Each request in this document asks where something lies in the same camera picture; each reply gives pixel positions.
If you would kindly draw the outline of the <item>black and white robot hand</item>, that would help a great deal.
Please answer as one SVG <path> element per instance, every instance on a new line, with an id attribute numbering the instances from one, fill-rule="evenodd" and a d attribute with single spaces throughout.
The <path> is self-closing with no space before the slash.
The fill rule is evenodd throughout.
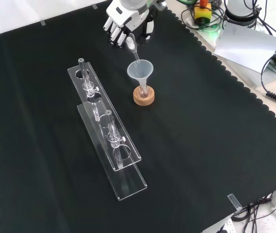
<path id="1" fill-rule="evenodd" d="M 123 47 L 130 35 L 142 45 L 150 40 L 157 12 L 165 7 L 165 1 L 161 0 L 113 0 L 107 7 L 108 19 L 103 29 L 116 47 Z"/>

